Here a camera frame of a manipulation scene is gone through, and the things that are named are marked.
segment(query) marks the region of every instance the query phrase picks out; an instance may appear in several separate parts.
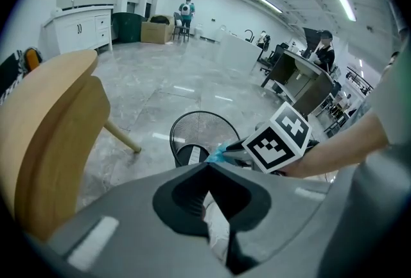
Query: cabinet door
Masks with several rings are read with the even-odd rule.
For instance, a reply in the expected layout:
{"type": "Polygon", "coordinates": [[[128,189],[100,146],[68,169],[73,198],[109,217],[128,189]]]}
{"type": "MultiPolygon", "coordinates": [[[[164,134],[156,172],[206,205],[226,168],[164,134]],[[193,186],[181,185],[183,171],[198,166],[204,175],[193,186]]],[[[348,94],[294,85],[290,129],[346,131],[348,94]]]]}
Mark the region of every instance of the cabinet door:
{"type": "Polygon", "coordinates": [[[80,46],[88,49],[96,45],[96,23],[94,17],[80,19],[80,46]]]}
{"type": "Polygon", "coordinates": [[[68,20],[56,26],[60,53],[77,51],[79,47],[80,25],[78,20],[68,20]]]}

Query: cube with black and white markers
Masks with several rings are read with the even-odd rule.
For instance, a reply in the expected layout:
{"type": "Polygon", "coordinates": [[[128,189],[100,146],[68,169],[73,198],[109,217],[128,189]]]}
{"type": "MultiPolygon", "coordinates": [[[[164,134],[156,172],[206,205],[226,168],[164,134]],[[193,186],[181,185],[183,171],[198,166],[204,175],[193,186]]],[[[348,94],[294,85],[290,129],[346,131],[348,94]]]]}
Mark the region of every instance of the cube with black and white markers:
{"type": "Polygon", "coordinates": [[[243,142],[264,173],[273,172],[304,155],[312,128],[287,102],[243,142]]]}

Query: hair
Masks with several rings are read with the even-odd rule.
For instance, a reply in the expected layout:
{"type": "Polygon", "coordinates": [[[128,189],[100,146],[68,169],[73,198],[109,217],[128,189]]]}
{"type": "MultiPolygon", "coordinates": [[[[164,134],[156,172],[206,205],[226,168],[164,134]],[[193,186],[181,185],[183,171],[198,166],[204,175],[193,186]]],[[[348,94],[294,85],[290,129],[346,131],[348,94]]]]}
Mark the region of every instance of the hair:
{"type": "Polygon", "coordinates": [[[328,39],[333,39],[333,34],[329,30],[323,30],[321,36],[326,36],[328,39]]]}

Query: green trash bin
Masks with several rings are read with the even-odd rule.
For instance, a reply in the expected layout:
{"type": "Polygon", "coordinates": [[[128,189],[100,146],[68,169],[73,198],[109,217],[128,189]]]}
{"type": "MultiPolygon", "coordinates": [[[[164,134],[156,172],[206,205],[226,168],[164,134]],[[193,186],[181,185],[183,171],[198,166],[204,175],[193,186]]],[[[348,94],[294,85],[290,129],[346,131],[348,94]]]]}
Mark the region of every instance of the green trash bin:
{"type": "Polygon", "coordinates": [[[141,23],[147,18],[128,12],[113,13],[113,28],[122,43],[141,42],[141,23]]]}

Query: black shirt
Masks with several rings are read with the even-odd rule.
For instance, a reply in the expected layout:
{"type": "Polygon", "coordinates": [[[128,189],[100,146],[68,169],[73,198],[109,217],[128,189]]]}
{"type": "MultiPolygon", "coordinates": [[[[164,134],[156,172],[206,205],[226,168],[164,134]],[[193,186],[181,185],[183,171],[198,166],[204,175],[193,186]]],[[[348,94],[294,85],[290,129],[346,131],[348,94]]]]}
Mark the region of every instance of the black shirt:
{"type": "Polygon", "coordinates": [[[335,54],[334,50],[330,49],[330,46],[323,47],[322,49],[318,49],[315,54],[318,56],[321,64],[317,64],[321,69],[325,70],[327,73],[330,72],[331,66],[334,63],[335,54]]]}

